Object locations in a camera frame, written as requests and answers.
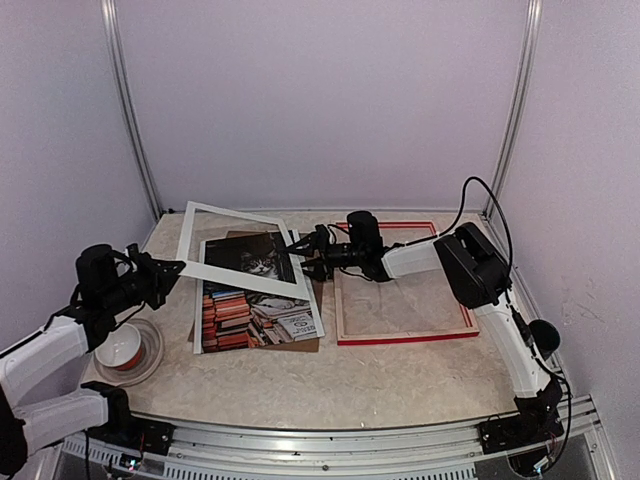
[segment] robotic arm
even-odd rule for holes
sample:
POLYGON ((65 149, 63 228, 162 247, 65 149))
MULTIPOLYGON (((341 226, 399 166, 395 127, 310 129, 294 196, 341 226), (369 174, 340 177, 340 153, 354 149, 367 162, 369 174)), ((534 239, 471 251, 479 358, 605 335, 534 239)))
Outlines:
POLYGON ((347 222, 349 243, 331 243, 332 232, 324 225, 316 225, 315 232, 287 247, 285 252, 313 257, 302 266, 317 281, 333 278, 335 268, 359 267, 369 280, 377 282, 442 268, 455 298, 473 310, 493 338, 507 365, 515 393, 519 412, 516 417, 480 425, 485 452, 562 435, 557 412, 562 389, 558 378, 543 363, 553 352, 541 354, 536 342, 543 339, 535 338, 537 332, 532 332, 520 314, 509 279, 509 265, 475 224, 465 223, 449 235, 384 247, 378 222, 371 213, 350 213, 347 222))
POLYGON ((126 392, 99 382, 34 405, 19 402, 44 378, 100 346, 117 328, 116 315, 136 305, 154 310, 164 305, 183 268, 183 262, 140 253, 135 244, 127 255, 109 245, 82 253, 71 304, 0 353, 0 474, 13 475, 28 456, 72 433, 97 426, 126 431, 131 423, 126 392), (122 274, 120 265, 126 269, 122 274))

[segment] cat face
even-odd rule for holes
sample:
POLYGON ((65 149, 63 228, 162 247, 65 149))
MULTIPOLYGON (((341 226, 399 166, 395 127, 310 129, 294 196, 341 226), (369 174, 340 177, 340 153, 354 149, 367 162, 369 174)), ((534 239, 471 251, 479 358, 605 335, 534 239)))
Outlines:
POLYGON ((240 257, 240 268, 245 273, 258 275, 260 277, 277 277, 276 274, 276 253, 271 252, 267 255, 253 255, 243 252, 240 257))

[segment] cat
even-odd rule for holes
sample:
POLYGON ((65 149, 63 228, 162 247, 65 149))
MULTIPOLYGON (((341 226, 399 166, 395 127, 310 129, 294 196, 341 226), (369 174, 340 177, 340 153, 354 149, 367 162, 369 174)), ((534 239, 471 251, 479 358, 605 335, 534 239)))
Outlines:
MULTIPOLYGON (((258 275, 263 278, 280 280, 278 275, 277 253, 272 250, 266 255, 254 255, 243 252, 240 256, 240 269, 244 273, 258 275)), ((254 306, 263 306, 288 310, 296 305, 303 305, 303 300, 276 297, 262 292, 247 292, 247 302, 254 306)))

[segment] tabletop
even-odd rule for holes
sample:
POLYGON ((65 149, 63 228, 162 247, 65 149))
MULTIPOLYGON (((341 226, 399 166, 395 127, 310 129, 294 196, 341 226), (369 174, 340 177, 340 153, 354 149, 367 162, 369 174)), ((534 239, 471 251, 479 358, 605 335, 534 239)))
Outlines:
MULTIPOLYGON (((288 228, 313 230, 344 221, 346 212, 260 212, 288 228)), ((380 221, 431 221, 446 228, 454 215, 373 212, 380 221)), ((167 214, 145 250, 173 259, 182 214, 167 214)), ((464 221, 481 225, 477 215, 464 221)), ((335 298, 323 289, 326 332, 316 353, 246 349, 194 355, 188 342, 196 280, 182 277, 153 322, 165 340, 158 370, 126 388, 135 412, 168 418, 272 429, 360 429, 416 426, 490 416, 514 409, 509 375, 488 334, 398 345, 338 346, 335 298)), ((99 379, 93 364, 83 381, 99 379)))

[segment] wall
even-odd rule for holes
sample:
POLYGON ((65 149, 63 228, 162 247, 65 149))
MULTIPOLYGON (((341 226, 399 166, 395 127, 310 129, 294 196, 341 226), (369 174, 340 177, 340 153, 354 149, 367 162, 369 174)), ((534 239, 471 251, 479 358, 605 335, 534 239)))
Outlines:
MULTIPOLYGON (((153 221, 120 113, 100 5, 0 1, 0 349, 69 302, 94 243, 153 221)), ((33 398, 77 384, 66 370, 33 398)))
POLYGON ((632 0, 545 2, 502 197, 516 261, 623 479, 640 468, 639 24, 632 0))
POLYGON ((164 205, 456 209, 464 179, 495 168, 526 8, 119 2, 164 205))

